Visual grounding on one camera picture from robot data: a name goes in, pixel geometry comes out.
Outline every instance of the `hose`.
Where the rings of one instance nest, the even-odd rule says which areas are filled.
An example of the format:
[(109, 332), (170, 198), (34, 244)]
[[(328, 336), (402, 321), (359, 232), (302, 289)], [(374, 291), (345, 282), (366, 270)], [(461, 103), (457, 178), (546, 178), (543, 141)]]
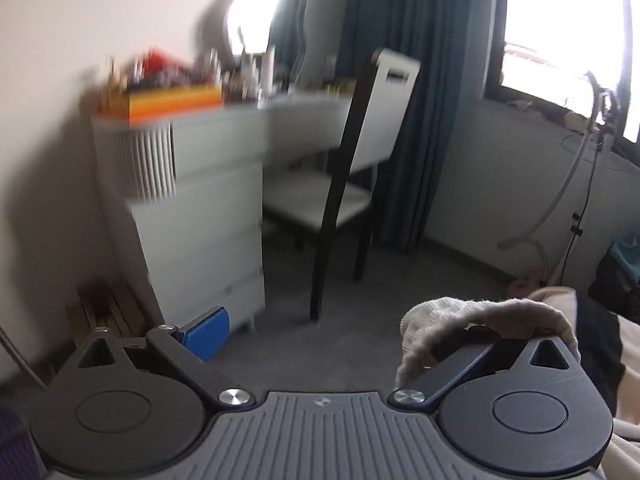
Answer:
[(556, 206), (558, 206), (558, 203), (562, 199), (564, 192), (566, 191), (567, 187), (569, 187), (569, 184), (571, 183), (575, 172), (578, 170), (578, 166), (580, 165), (582, 156), (584, 155), (584, 151), (586, 150), (588, 143), (593, 138), (593, 136), (596, 135), (594, 133), (596, 130), (596, 120), (598, 118), (598, 114), (600, 113), (600, 109), (604, 106), (605, 95), (609, 95), (612, 98), (612, 101), (614, 100), (613, 92), (601, 88), (600, 85), (598, 85), (598, 82), (596, 81), (593, 73), (587, 72), (587, 78), (589, 79), (589, 83), (591, 83), (591, 87), (593, 89), (593, 105), (591, 107), (591, 117), (589, 118), (587, 130), (583, 132), (584, 138), (582, 139), (580, 149), (578, 150), (578, 153), (576, 153), (574, 161), (572, 162), (571, 167), (569, 168), (569, 171), (560, 186), (560, 189), (553, 197), (551, 203), (547, 206), (542, 215), (540, 215), (540, 217), (535, 222), (533, 222), (533, 224), (529, 228), (525, 229), (523, 232), (521, 232), (521, 234), (517, 236), (507, 238), (498, 242), (498, 249), (500, 249), (501, 251), (512, 249), (523, 242), (532, 244), (538, 250), (538, 254), (540, 255), (540, 259), (542, 260), (545, 281), (549, 278), (549, 259), (546, 255), (545, 248), (543, 247), (542, 243), (540, 243), (539, 240), (531, 238), (531, 236), (538, 229), (540, 229), (542, 224), (546, 221), (546, 219), (549, 218), (554, 209), (556, 209)]
[(523, 241), (527, 240), (533, 233), (535, 233), (538, 229), (540, 229), (540, 226), (546, 221), (547, 218), (549, 218), (549, 216), (554, 211), (556, 206), (558, 206), (558, 203), (560, 202), (560, 199), (564, 195), (564, 192), (566, 191), (567, 187), (569, 187), (569, 184), (571, 183), (571, 180), (573, 179), (575, 172), (578, 170), (578, 165), (582, 160), (582, 156), (584, 155), (584, 150), (586, 149), (590, 139), (591, 139), (591, 135), (588, 132), (585, 132), (584, 139), (582, 140), (582, 144), (580, 145), (580, 149), (578, 150), (578, 153), (576, 153), (575, 155), (574, 162), (571, 164), (571, 168), (569, 168), (569, 171), (566, 177), (564, 178), (564, 182), (562, 183), (562, 185), (560, 186), (560, 189), (556, 193), (556, 196), (553, 198), (553, 200), (545, 209), (545, 211), (542, 213), (542, 215), (540, 215), (538, 220), (536, 220), (531, 227), (524, 230), (521, 234), (511, 238), (507, 238), (506, 240), (502, 240), (501, 242), (498, 242), (498, 248), (501, 251), (504, 251), (506, 249), (512, 249), (516, 245), (519, 245)]

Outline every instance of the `logo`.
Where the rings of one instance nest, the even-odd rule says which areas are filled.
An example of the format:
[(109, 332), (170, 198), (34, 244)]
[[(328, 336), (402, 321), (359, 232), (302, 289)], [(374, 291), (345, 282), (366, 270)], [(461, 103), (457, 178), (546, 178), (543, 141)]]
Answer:
[(320, 406), (320, 408), (324, 408), (324, 407), (328, 406), (329, 404), (331, 404), (331, 401), (329, 399), (327, 399), (326, 397), (318, 397), (316, 400), (314, 400), (314, 404), (316, 406)]

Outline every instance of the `white chest of drawers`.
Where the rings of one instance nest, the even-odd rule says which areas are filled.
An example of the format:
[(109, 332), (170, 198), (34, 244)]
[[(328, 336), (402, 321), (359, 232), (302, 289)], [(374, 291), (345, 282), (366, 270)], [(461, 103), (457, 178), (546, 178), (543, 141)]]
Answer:
[(122, 271), (153, 323), (264, 308), (262, 166), (337, 147), (349, 98), (302, 95), (130, 125), (94, 120), (98, 182)]

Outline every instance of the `chair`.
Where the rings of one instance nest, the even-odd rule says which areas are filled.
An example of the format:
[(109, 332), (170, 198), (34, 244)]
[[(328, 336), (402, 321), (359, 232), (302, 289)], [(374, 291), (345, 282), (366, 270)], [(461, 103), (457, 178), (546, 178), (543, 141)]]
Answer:
[[(337, 231), (362, 223), (354, 280), (364, 273), (371, 235), (389, 180), (388, 160), (411, 97), (420, 63), (384, 49), (360, 70), (331, 174), (299, 170), (265, 180), (264, 217), (314, 243), (311, 319), (318, 320), (332, 243)], [(351, 173), (380, 164), (373, 192), (347, 182)]]

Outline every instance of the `blue block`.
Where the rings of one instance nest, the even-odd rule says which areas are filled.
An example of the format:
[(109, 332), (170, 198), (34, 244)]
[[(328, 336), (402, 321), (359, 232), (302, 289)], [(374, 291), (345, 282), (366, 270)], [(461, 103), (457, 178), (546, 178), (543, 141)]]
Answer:
[(196, 325), (183, 330), (182, 345), (207, 361), (229, 337), (229, 314), (221, 307)]

